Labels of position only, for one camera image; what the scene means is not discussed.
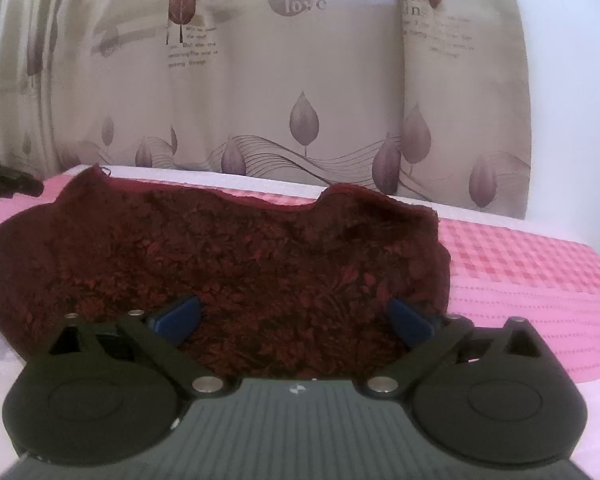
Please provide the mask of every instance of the black round pad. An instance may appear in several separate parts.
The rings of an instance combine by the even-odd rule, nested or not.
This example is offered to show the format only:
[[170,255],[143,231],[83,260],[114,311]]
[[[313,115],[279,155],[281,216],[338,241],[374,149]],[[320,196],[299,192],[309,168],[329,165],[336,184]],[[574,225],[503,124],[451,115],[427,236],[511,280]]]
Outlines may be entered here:
[[573,384],[550,367],[451,365],[413,396],[413,416],[438,446],[499,467],[554,462],[573,449],[586,416]]
[[2,418],[14,443],[35,456],[99,465],[159,442],[177,409],[174,388],[151,368],[75,352],[27,364]]

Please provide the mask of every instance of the white wall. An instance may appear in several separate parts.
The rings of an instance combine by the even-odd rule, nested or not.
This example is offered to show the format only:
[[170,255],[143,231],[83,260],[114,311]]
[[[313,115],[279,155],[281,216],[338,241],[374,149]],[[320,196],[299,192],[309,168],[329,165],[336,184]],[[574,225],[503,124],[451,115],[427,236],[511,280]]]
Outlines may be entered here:
[[600,254],[600,0],[518,0],[532,106],[527,219]]

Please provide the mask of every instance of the gray ribbed surface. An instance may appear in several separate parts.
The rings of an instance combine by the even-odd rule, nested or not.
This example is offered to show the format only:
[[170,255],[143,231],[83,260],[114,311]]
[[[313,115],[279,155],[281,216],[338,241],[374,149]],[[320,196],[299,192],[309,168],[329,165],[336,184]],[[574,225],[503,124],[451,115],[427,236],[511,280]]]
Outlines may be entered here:
[[583,480],[569,462],[502,472],[429,444],[394,402],[350,381],[245,380],[195,402],[154,448],[123,462],[70,468],[26,458],[4,480]]

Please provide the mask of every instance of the dark red cloth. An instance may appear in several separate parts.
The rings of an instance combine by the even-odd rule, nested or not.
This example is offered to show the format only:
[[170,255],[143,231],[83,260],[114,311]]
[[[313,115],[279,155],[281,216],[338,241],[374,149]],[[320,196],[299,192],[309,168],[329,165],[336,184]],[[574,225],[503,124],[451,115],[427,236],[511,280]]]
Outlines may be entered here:
[[0,330],[25,358],[67,312],[113,320],[195,293],[181,350],[215,373],[363,377],[406,351],[387,300],[443,313],[448,292],[435,211],[347,184],[280,206],[94,167],[0,225]]

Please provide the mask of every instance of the bed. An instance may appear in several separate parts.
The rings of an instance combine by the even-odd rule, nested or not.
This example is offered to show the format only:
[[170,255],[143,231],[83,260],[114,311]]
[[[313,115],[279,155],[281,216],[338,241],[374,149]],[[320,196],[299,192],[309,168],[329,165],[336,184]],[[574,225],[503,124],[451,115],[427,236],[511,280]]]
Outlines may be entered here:
[[[73,168],[46,181],[39,198],[0,199],[0,222],[52,202]],[[112,176],[215,187],[290,205],[314,200],[324,188],[217,173],[110,167]],[[416,200],[401,199],[410,203]],[[534,222],[427,204],[440,218],[440,239],[452,254],[449,311],[479,326],[524,316],[547,340],[587,401],[589,418],[573,460],[600,480],[600,257],[577,236]],[[535,247],[547,257],[539,262]],[[0,408],[23,361],[0,335]],[[16,460],[0,413],[0,473]]]

